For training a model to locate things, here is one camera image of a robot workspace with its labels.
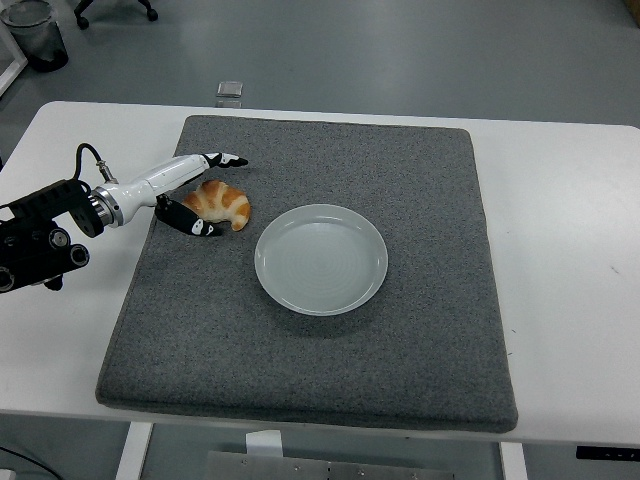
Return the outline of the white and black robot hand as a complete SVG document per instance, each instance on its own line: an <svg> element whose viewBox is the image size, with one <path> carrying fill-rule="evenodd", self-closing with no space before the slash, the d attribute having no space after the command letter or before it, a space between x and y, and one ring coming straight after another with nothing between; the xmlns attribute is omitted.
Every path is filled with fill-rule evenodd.
<svg viewBox="0 0 640 480"><path fill-rule="evenodd" d="M169 199L166 194L194 180L214 167L242 167L248 161L229 153L191 154L174 157L129 183L105 183L96 188L111 215L108 225L129 223L142 207L154 207L158 220L192 236L218 236L222 232L212 221L200 218L183 204Z"/></svg>

